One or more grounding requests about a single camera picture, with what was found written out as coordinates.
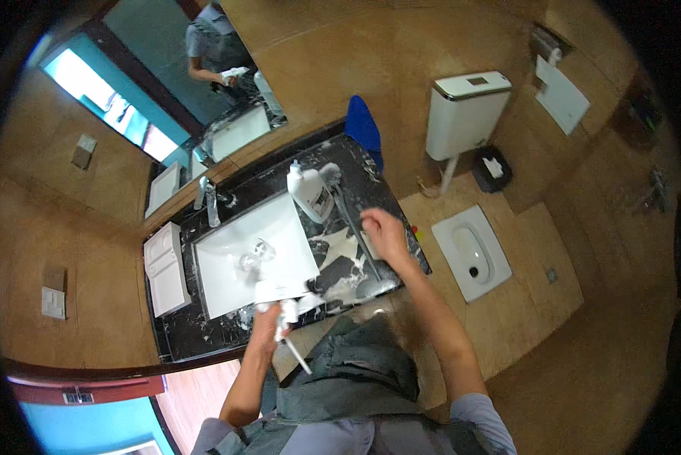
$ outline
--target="hand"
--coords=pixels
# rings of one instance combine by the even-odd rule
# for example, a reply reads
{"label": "hand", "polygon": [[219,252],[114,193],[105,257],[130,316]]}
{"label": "hand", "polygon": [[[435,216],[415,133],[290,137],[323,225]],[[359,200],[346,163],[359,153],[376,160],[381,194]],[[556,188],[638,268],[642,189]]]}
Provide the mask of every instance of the hand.
{"label": "hand", "polygon": [[[275,332],[277,330],[277,317],[282,313],[282,308],[278,302],[270,305],[270,308],[262,313],[255,311],[252,335],[249,337],[247,351],[258,351],[263,355],[272,358],[272,353],[277,349]],[[290,333],[290,329],[282,332],[283,336]]]}
{"label": "hand", "polygon": [[224,78],[221,73],[216,73],[214,80],[223,86],[234,86],[237,83],[237,78],[235,76]]}
{"label": "hand", "polygon": [[361,212],[361,220],[363,230],[371,237],[373,248],[388,265],[398,271],[412,259],[401,220],[378,207]]}

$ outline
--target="man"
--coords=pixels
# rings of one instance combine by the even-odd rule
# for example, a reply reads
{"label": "man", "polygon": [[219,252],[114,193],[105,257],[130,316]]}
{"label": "man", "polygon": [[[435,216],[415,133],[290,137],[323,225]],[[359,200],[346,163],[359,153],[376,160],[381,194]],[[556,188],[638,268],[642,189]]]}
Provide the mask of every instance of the man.
{"label": "man", "polygon": [[[257,69],[252,57],[216,0],[202,9],[186,29],[186,54],[191,78],[209,81],[214,91],[225,92],[235,99],[256,95],[252,76]],[[241,66],[251,71],[239,81],[236,77],[228,80],[222,77],[222,71]]]}
{"label": "man", "polygon": [[393,341],[385,318],[363,325],[339,317],[301,373],[277,390],[277,408],[257,419],[272,353],[274,305],[254,317],[244,361],[218,419],[207,419],[192,451],[203,453],[517,453],[487,396],[471,341],[443,297],[409,255],[403,224],[379,208],[361,213],[378,255],[406,285],[436,350],[451,405],[451,424],[415,407],[413,360]]}

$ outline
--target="window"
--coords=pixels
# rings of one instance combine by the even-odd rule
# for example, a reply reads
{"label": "window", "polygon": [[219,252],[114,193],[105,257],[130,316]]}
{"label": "window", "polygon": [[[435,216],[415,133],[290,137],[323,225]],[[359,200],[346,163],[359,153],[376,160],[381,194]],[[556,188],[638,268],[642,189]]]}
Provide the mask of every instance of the window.
{"label": "window", "polygon": [[163,161],[177,145],[151,124],[72,50],[64,50],[45,72],[81,104],[146,153]]}

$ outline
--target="toilet cistern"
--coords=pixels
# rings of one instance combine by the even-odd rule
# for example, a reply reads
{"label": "toilet cistern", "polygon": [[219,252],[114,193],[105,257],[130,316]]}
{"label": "toilet cistern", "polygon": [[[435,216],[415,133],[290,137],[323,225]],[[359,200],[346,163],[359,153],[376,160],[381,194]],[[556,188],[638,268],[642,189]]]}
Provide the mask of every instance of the toilet cistern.
{"label": "toilet cistern", "polygon": [[436,197],[446,193],[459,156],[487,144],[511,90],[512,84],[499,71],[434,81],[426,153],[436,161],[449,161],[438,189],[426,188],[418,180],[424,195]]}

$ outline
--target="bottle label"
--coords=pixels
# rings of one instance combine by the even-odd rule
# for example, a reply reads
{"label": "bottle label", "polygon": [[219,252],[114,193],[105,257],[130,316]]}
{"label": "bottle label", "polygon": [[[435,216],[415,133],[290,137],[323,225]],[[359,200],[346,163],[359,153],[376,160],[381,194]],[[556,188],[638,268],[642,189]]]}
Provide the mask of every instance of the bottle label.
{"label": "bottle label", "polygon": [[315,200],[310,203],[310,206],[318,215],[324,217],[332,204],[333,198],[330,196],[330,192],[323,187]]}

